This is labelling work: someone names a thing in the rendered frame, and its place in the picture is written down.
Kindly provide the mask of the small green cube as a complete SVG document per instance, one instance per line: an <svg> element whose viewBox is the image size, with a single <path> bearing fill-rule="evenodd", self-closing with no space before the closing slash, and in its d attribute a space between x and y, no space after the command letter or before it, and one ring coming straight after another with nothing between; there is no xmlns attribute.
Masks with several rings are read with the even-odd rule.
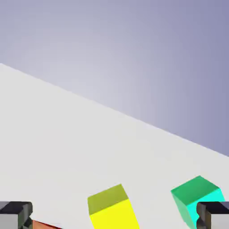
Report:
<svg viewBox="0 0 229 229"><path fill-rule="evenodd" d="M202 176L197 176L172 189L171 194L189 229L197 229L196 222L199 215L196 207L198 202L225 201L221 189Z"/></svg>

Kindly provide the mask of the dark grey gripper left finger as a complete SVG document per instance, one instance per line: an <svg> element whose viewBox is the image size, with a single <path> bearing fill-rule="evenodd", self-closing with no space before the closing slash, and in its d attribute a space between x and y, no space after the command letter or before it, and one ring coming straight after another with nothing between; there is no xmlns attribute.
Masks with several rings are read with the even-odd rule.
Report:
<svg viewBox="0 0 229 229"><path fill-rule="evenodd" d="M0 229L33 229L32 212L31 202L0 201Z"/></svg>

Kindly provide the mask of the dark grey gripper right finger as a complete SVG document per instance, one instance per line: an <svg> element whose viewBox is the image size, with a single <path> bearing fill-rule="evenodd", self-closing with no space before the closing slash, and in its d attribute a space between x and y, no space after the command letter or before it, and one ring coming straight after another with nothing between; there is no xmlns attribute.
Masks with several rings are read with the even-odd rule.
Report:
<svg viewBox="0 0 229 229"><path fill-rule="evenodd" d="M229 229L229 201L198 202L197 229Z"/></svg>

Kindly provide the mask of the small yellow cube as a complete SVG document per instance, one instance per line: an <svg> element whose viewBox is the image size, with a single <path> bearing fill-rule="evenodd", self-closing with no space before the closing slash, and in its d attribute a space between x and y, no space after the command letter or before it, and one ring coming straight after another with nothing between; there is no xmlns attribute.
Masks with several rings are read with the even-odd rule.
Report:
<svg viewBox="0 0 229 229"><path fill-rule="evenodd" d="M87 198L94 229L140 229L122 184Z"/></svg>

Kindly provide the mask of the small red cube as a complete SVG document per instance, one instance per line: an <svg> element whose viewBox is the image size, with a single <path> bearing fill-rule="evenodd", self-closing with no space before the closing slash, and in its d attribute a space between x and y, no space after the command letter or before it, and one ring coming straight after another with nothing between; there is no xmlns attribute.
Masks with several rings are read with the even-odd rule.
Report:
<svg viewBox="0 0 229 229"><path fill-rule="evenodd" d="M59 227L32 220L33 229L61 229Z"/></svg>

